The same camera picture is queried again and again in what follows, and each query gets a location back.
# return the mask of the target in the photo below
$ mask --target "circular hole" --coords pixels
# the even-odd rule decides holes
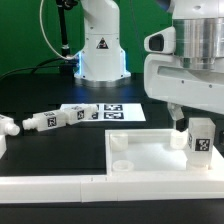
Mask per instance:
[[[200,5],[196,5],[196,6],[194,7],[194,10],[199,10],[199,9],[201,9],[201,6],[200,6]]]

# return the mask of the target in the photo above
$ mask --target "cable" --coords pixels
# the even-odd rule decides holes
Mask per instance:
[[[22,71],[26,71],[26,70],[31,70],[31,69],[43,69],[43,68],[58,68],[59,66],[57,65],[52,65],[52,66],[39,66],[39,67],[28,67],[28,68],[19,68],[19,69],[15,69],[12,71],[9,71],[5,74],[0,75],[0,81],[2,81],[4,78],[11,76],[11,75],[15,75],[16,72],[22,72]]]
[[[52,59],[48,59],[46,61],[43,61],[41,62],[40,64],[38,64],[31,72],[30,74],[34,74],[37,70],[38,70],[38,67],[40,66],[43,66],[43,65],[46,65],[48,63],[51,63],[51,62],[55,62],[55,61],[62,61],[63,59],[62,58],[52,58]]]
[[[140,54],[141,54],[141,57],[142,57],[142,63],[144,64],[144,61],[145,61],[144,49],[142,47],[139,31],[137,29],[137,23],[136,23],[136,19],[135,19],[135,13],[134,13],[132,0],[129,0],[129,3],[130,3],[130,8],[131,8],[132,22],[134,24],[135,38],[138,42],[139,51],[140,51]]]
[[[60,55],[53,47],[52,45],[50,44],[50,42],[48,41],[47,39],[47,36],[45,34],[45,31],[44,31],[44,26],[43,26],[43,18],[42,18],[42,15],[43,15],[43,5],[44,5],[44,0],[41,0],[41,4],[40,4],[40,15],[39,15],[39,19],[40,19],[40,27],[41,27],[41,32],[43,34],[43,37],[47,43],[47,45],[49,46],[49,48],[60,58],[64,59],[64,60],[73,60],[77,57],[78,54],[75,54],[74,56],[72,57],[63,57],[62,55]]]

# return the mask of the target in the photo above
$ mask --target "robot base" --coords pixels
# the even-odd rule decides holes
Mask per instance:
[[[87,80],[84,78],[80,78],[77,75],[75,75],[74,84],[75,85],[83,85],[93,88],[112,88],[122,85],[128,85],[131,83],[131,76],[126,76],[124,78],[115,80],[115,81],[93,81],[93,80]]]

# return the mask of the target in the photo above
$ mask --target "white container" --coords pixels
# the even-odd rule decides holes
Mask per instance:
[[[33,118],[23,121],[25,130],[36,128],[38,131],[45,131],[63,126],[66,126],[66,116],[61,110],[37,113],[33,115]]]
[[[66,123],[72,125],[91,118],[92,115],[98,111],[98,107],[97,105],[80,104],[65,108],[62,111],[65,113]]]
[[[14,124],[10,117],[0,115],[0,135],[18,135],[20,128]]]

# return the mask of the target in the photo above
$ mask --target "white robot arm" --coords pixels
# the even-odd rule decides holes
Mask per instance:
[[[224,0],[160,0],[173,26],[145,39],[149,97],[224,114]]]
[[[80,2],[84,9],[85,46],[75,56],[65,57],[54,50],[46,37],[42,21],[44,0],[41,0],[40,25],[47,44],[64,60],[79,56],[79,71],[75,74],[78,84],[113,87],[128,83],[131,74],[126,70],[125,51],[120,47],[120,12],[117,4],[113,0]]]

